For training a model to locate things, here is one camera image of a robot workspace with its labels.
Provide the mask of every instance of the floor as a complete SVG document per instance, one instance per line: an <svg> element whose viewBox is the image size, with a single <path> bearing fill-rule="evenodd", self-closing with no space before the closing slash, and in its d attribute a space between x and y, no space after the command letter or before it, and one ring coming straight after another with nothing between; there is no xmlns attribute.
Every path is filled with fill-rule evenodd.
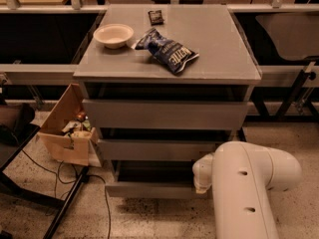
<svg viewBox="0 0 319 239"><path fill-rule="evenodd" d="M41 124L48 112L36 112ZM244 125L247 141L286 150L301 163L303 181L287 192L271 192L270 204L281 239L317 239L319 235L319 124L261 123ZM41 139L34 137L25 148L36 162L57 171ZM70 184L35 165L24 153L5 173L28 189L65 196ZM62 165L63 181L74 179L74 168ZM112 176L107 166L91 167L89 174ZM211 200L127 199L108 197L111 210L111 238L215 238ZM43 238L53 220L53 210L0 194L0 225L13 238ZM105 186L99 177L90 177L73 200L54 238L107 238L109 231Z"/></svg>

